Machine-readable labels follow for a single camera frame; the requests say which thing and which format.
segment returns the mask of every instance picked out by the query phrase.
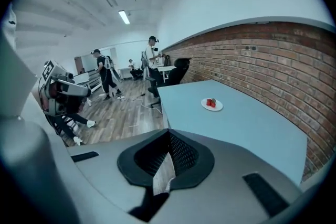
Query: white shirt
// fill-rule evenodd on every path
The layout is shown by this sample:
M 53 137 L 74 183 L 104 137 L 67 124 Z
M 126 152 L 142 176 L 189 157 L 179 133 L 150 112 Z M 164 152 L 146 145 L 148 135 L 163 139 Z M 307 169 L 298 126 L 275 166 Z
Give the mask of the white shirt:
M 145 55 L 147 57 L 148 67 L 155 69 L 158 68 L 158 64 L 156 63 L 156 59 L 150 60 L 150 58 L 153 58 L 155 56 L 155 51 L 152 50 L 151 46 L 147 46 Z
M 133 66 L 134 69 L 140 69 L 140 66 L 139 66 L 138 63 L 135 62 L 135 61 L 132 61 L 132 62 L 131 62 L 131 65 Z

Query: ceiling light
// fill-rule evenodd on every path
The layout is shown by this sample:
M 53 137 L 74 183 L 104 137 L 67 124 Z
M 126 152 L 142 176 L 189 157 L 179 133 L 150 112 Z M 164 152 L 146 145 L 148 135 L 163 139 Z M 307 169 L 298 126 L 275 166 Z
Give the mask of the ceiling light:
M 127 15 L 126 15 L 126 13 L 125 13 L 124 10 L 119 11 L 119 15 L 120 15 L 121 18 L 124 20 L 124 23 L 125 23 L 125 24 L 127 24 L 127 25 L 130 24 L 130 21 L 128 20 Z

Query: wooden floor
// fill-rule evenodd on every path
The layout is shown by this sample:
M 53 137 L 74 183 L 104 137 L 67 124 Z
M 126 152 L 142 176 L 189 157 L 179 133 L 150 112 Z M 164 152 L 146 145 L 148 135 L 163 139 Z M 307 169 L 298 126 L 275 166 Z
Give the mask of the wooden floor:
M 109 142 L 163 128 L 162 114 L 156 109 L 151 110 L 141 106 L 142 100 L 142 104 L 147 107 L 158 100 L 148 92 L 147 88 L 150 86 L 148 81 L 129 79 L 117 84 L 127 98 L 126 101 L 114 98 L 103 101 L 105 96 L 100 96 L 104 94 L 100 88 L 90 97 L 92 106 L 86 104 L 80 113 L 84 118 L 96 121 L 95 126 L 90 129 L 83 124 L 78 124 L 79 129 L 75 130 L 75 133 L 84 143 Z M 160 105 L 154 107 L 161 111 Z M 72 139 L 64 135 L 62 138 L 69 146 L 75 145 Z

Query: white plate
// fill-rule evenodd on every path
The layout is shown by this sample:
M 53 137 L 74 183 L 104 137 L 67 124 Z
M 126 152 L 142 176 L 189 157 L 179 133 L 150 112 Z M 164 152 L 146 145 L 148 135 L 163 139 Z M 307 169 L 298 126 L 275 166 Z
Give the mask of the white plate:
M 221 102 L 219 102 L 217 99 L 216 99 L 216 107 L 215 108 L 212 108 L 211 106 L 206 105 L 206 100 L 207 99 L 212 99 L 212 98 L 205 98 L 201 101 L 201 105 L 205 109 L 208 109 L 208 110 L 211 110 L 211 111 L 219 111 L 223 108 L 223 104 Z

